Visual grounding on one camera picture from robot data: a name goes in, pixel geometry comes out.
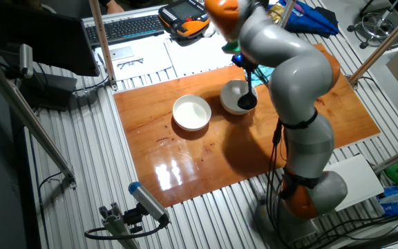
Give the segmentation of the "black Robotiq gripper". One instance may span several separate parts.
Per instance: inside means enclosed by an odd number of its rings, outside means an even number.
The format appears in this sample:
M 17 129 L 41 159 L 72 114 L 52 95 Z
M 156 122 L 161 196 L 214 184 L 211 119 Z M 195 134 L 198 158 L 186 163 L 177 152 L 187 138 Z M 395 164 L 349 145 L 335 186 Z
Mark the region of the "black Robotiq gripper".
M 258 65 L 249 61 L 246 56 L 244 56 L 242 53 L 239 53 L 237 55 L 233 55 L 231 58 L 231 61 L 240 68 L 243 68 L 245 78 L 248 78 L 249 76 L 249 71 L 253 71 L 252 73 L 252 78 L 253 79 L 259 79 L 260 75 L 258 74 L 258 71 L 256 70 L 258 68 Z

